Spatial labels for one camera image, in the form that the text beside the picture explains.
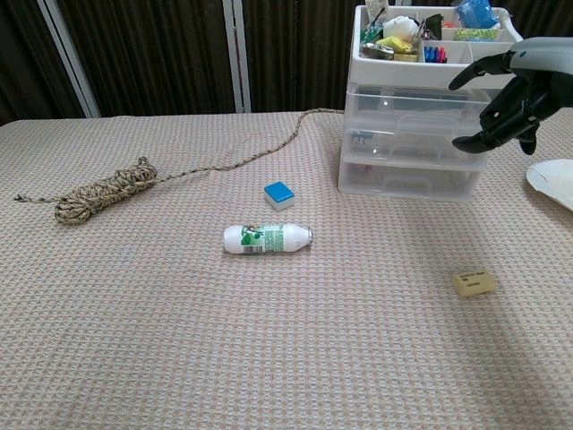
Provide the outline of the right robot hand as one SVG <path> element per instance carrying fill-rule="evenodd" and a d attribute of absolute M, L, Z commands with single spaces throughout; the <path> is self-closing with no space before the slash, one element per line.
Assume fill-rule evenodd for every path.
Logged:
<path fill-rule="evenodd" d="M 457 90 L 486 74 L 513 78 L 480 114 L 481 131 L 452 141 L 460 151 L 479 154 L 516 139 L 526 155 L 536 149 L 540 123 L 572 106 L 572 39 L 523 39 L 500 54 L 475 60 L 449 84 Z"/>

